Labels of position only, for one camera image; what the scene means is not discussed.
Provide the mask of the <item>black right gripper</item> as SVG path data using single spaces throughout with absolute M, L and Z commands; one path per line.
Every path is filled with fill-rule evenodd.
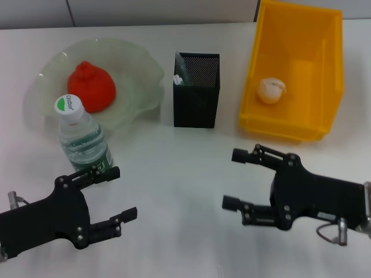
M 233 162 L 256 164 L 276 171 L 270 196 L 271 206 L 255 205 L 236 197 L 223 196 L 222 209 L 240 212 L 243 226 L 276 226 L 288 231 L 300 217 L 327 220 L 340 218 L 355 229 L 366 221 L 365 187 L 362 184 L 313 174 L 297 155 L 287 155 L 256 144 L 249 152 L 235 148 Z

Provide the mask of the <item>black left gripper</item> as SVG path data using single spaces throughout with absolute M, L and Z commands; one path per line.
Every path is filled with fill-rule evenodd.
M 119 177 L 118 166 L 105 171 L 91 166 L 56 179 L 48 197 L 1 213 L 1 249 L 8 258 L 14 258 L 56 239 L 67 239 L 81 250 L 89 244 L 120 237 L 121 223 L 135 220 L 137 207 L 90 225 L 88 206 L 81 192 Z

